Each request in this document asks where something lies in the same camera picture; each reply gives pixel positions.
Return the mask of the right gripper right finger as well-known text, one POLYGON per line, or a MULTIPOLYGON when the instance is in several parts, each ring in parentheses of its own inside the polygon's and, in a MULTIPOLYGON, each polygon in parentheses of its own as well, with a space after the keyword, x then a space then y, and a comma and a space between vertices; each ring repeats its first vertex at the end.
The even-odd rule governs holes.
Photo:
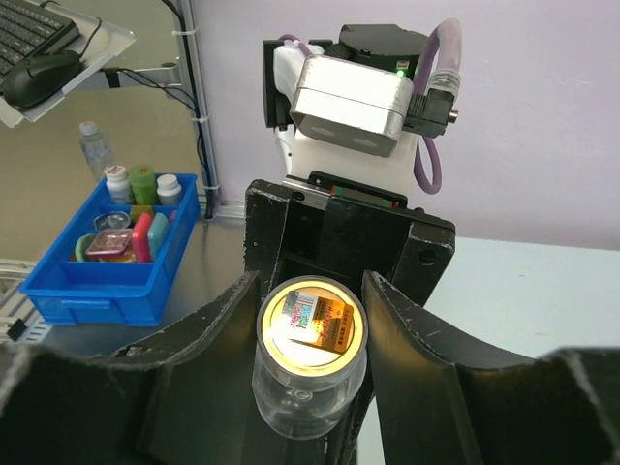
POLYGON ((460 330, 376 272, 363 277, 388 464, 615 464, 619 352, 521 356, 460 330))

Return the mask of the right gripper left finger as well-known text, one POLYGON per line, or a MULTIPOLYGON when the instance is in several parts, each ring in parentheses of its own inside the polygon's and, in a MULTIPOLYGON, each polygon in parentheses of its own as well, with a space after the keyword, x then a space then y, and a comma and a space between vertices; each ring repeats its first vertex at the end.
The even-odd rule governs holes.
POLYGON ((243 274, 113 356, 1 349, 5 464, 237 464, 260 290, 243 274))

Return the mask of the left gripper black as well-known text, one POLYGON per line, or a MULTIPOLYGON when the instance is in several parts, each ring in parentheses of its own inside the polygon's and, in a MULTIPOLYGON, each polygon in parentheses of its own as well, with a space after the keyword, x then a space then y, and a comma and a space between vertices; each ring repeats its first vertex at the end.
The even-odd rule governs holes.
POLYGON ((455 252, 455 225, 408 199, 314 170, 280 183, 256 179, 245 194, 244 263, 262 295, 296 277, 335 280, 355 295, 375 271, 423 305, 455 252))

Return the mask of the gold bottle lid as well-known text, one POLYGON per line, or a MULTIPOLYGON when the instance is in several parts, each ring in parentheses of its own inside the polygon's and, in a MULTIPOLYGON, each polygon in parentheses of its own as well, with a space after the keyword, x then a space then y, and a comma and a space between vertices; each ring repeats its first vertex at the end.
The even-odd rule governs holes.
POLYGON ((365 310, 345 285, 316 275, 289 279, 263 301, 258 346, 287 377, 325 381, 364 357, 365 310))

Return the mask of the clear pill bottle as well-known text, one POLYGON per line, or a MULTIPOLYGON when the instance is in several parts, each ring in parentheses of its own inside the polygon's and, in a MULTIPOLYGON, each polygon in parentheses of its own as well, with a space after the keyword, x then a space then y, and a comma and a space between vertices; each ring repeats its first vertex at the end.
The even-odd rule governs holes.
POLYGON ((366 373, 368 323, 359 299, 334 280, 296 277, 267 295, 256 329, 252 390, 263 420, 292 440, 330 432, 366 373))

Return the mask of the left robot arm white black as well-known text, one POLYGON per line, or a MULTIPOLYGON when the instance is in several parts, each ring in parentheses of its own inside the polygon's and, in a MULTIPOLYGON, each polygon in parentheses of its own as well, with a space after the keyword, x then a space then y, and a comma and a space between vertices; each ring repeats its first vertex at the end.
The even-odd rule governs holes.
POLYGON ((412 205, 437 194, 435 145, 458 116, 462 32, 346 24, 336 41, 263 44, 263 110, 286 167, 245 200, 244 264, 263 293, 306 275, 355 293, 374 271, 424 304, 448 267, 455 225, 412 205))

